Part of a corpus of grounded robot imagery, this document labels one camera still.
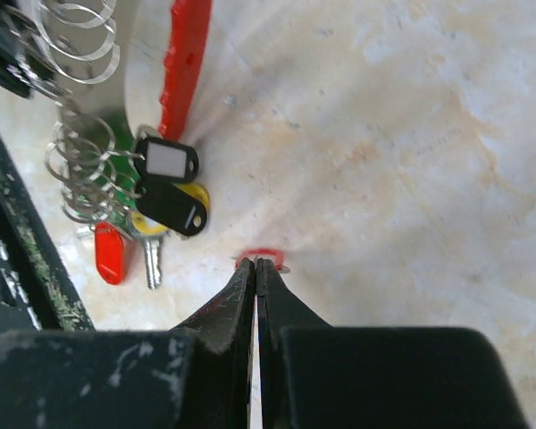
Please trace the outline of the metal key organizer red handle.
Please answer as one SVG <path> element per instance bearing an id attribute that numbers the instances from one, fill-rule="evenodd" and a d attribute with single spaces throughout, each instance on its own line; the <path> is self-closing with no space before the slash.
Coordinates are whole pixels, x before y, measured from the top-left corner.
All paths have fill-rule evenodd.
<path id="1" fill-rule="evenodd" d="M 210 1 L 23 1 L 26 37 L 53 76 L 30 80 L 77 130 L 149 123 L 183 134 L 205 56 Z"/>

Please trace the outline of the key with solid red tag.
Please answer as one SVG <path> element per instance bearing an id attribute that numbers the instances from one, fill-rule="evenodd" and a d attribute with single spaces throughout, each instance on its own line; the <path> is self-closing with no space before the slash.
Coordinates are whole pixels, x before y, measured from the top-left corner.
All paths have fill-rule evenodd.
<path id="1" fill-rule="evenodd" d="M 232 259 L 234 260 L 235 268 L 238 268 L 245 259 L 252 262 L 265 259 L 271 260 L 279 273 L 290 272 L 290 269 L 285 265 L 285 252 L 276 248 L 247 248 Z"/>

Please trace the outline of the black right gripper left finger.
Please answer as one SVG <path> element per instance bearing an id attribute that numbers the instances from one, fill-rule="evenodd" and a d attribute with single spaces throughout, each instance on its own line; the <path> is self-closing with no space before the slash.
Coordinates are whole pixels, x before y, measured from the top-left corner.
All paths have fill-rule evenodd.
<path id="1" fill-rule="evenodd" d="M 168 331 L 0 335 L 0 428 L 247 428 L 255 268 Z"/>

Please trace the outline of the keys with coloured tags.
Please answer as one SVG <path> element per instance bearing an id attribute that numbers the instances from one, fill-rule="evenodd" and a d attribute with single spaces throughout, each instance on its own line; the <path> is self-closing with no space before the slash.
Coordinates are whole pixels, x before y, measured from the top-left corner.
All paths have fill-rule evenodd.
<path id="1" fill-rule="evenodd" d="M 197 184 L 197 151 L 141 126 L 86 115 L 74 106 L 59 110 L 45 153 L 48 172 L 61 184 L 63 212 L 95 235 L 96 268 L 110 284 L 122 281 L 125 240 L 144 252 L 147 286 L 162 284 L 163 238 L 198 235 L 210 200 Z"/>

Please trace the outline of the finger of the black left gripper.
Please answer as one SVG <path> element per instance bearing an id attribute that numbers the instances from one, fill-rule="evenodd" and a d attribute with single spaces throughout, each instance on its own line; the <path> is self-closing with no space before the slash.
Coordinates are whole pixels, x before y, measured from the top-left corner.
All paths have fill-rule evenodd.
<path id="1" fill-rule="evenodd" d="M 15 60 L 14 35 L 4 20 L 8 6 L 19 9 L 17 1 L 0 1 L 0 87 L 22 98 L 30 97 L 30 85 Z"/>

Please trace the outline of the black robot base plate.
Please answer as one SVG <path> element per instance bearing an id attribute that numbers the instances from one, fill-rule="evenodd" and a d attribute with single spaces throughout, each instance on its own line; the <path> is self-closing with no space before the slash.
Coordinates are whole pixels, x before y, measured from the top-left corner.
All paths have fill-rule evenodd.
<path id="1" fill-rule="evenodd" d="M 93 327 L 0 137 L 0 333 Z"/>

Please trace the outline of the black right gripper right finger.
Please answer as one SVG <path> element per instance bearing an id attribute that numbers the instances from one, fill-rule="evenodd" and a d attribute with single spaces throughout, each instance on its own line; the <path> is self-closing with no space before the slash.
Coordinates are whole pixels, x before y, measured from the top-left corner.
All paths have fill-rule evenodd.
<path id="1" fill-rule="evenodd" d="M 256 265 L 266 428 L 525 428 L 490 341 L 466 327 L 334 327 Z"/>

